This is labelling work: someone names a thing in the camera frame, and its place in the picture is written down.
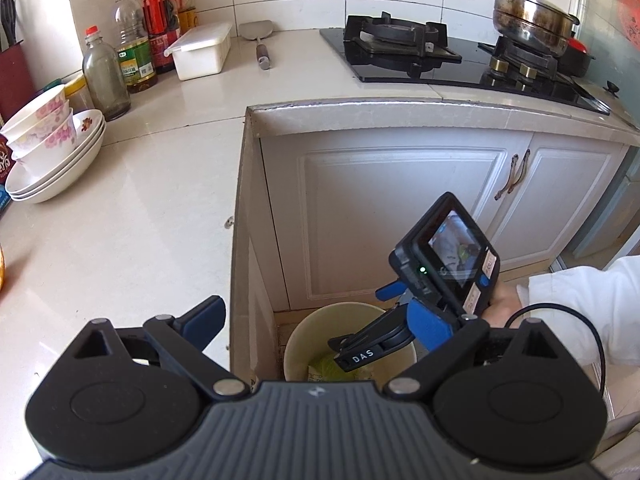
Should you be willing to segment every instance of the white cabinet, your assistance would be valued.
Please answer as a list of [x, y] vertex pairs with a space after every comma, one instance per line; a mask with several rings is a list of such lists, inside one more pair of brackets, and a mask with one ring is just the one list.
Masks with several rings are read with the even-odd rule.
[[387, 258], [443, 192], [487, 229], [511, 157], [532, 134], [384, 128], [261, 139], [292, 309], [370, 301], [393, 280]]
[[587, 218], [628, 146], [534, 134], [527, 173], [485, 233], [508, 270], [553, 260]]

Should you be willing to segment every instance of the gas stove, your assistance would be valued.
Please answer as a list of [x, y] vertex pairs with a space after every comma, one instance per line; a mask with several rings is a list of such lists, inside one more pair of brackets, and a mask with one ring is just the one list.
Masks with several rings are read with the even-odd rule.
[[444, 23], [349, 16], [345, 28], [320, 35], [362, 82], [424, 83], [526, 94], [592, 110], [609, 111], [558, 62], [501, 36], [495, 45], [449, 38]]

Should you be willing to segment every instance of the cabinet handle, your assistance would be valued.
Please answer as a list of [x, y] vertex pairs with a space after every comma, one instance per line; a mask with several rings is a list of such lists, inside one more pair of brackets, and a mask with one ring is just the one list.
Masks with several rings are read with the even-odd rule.
[[516, 181], [509, 186], [509, 190], [507, 191], [507, 194], [509, 194], [514, 189], [516, 189], [516, 186], [519, 183], [521, 183], [524, 180], [524, 178], [527, 176], [527, 161], [529, 160], [530, 154], [531, 154], [531, 150], [527, 150], [524, 153], [524, 156], [522, 157], [522, 163], [520, 164], [520, 174], [518, 175], [518, 178], [516, 179]]
[[516, 153], [511, 157], [511, 169], [509, 170], [509, 178], [507, 179], [507, 183], [504, 185], [504, 187], [500, 191], [498, 191], [498, 193], [495, 194], [494, 200], [500, 200], [500, 197], [504, 194], [504, 192], [507, 191], [507, 189], [509, 189], [511, 181], [513, 180], [513, 177], [515, 175], [517, 163], [518, 163], [518, 154]]

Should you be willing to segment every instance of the person's hand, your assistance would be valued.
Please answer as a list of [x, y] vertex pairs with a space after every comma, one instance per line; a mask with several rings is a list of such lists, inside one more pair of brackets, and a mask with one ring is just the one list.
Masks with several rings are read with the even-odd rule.
[[[522, 308], [515, 285], [507, 285], [498, 280], [494, 293], [489, 300], [489, 307], [482, 313], [484, 319], [494, 328], [503, 328], [507, 320]], [[511, 327], [516, 328], [519, 320]]]

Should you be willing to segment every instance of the white bowl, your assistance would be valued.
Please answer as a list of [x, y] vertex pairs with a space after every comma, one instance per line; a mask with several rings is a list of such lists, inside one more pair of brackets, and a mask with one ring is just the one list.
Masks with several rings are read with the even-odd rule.
[[[83, 124], [87, 126], [85, 131], [82, 130]], [[9, 172], [4, 184], [6, 192], [11, 197], [30, 194], [43, 183], [52, 179], [52, 177], [57, 175], [61, 170], [71, 165], [72, 161], [76, 156], [78, 156], [78, 153], [82, 152], [88, 144], [92, 144], [95, 138], [103, 133], [106, 127], [106, 122], [99, 110], [87, 110], [74, 115], [74, 125], [76, 126], [77, 136], [76, 147], [70, 155], [67, 155], [65, 160], [60, 162], [47, 174], [40, 178], [35, 178], [20, 164], [16, 164], [12, 167], [12, 170]]]
[[12, 142], [8, 142], [7, 146], [11, 148], [12, 152], [26, 153], [32, 150], [44, 139], [49, 137], [50, 134], [55, 132], [60, 124], [68, 117], [69, 113], [69, 101], [67, 100], [61, 107], [53, 110], [48, 116], [35, 126], [29, 128], [20, 137]]
[[43, 120], [56, 108], [60, 108], [65, 102], [65, 86], [58, 85], [50, 88], [37, 96], [33, 101], [24, 105], [18, 113], [9, 119], [2, 128], [0, 135], [8, 142], [14, 142], [29, 128]]
[[43, 184], [42, 188], [38, 188], [23, 197], [13, 197], [16, 202], [40, 203], [55, 197], [58, 193], [62, 193], [67, 187], [71, 186], [94, 161], [100, 151], [102, 141], [104, 140], [104, 131], [95, 138], [95, 141], [85, 147], [81, 153], [74, 158], [73, 163], [63, 168], [54, 178]]
[[72, 110], [65, 122], [30, 152], [14, 152], [11, 158], [17, 164], [24, 166], [35, 178], [40, 178], [65, 160], [66, 156], [74, 150], [75, 145], [76, 128]]

